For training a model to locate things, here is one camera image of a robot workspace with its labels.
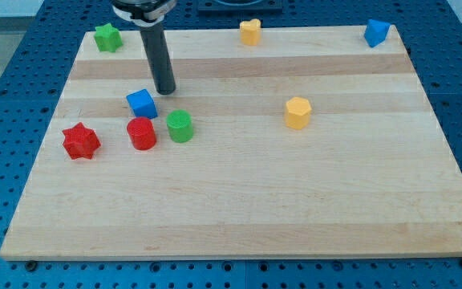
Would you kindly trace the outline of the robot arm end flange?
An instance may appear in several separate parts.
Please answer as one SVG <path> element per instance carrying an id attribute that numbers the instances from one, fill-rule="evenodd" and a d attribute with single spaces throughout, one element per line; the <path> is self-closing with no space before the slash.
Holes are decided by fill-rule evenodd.
<path id="1" fill-rule="evenodd" d="M 111 0 L 112 9 L 121 19 L 139 27 L 150 27 L 164 20 L 177 0 Z"/>

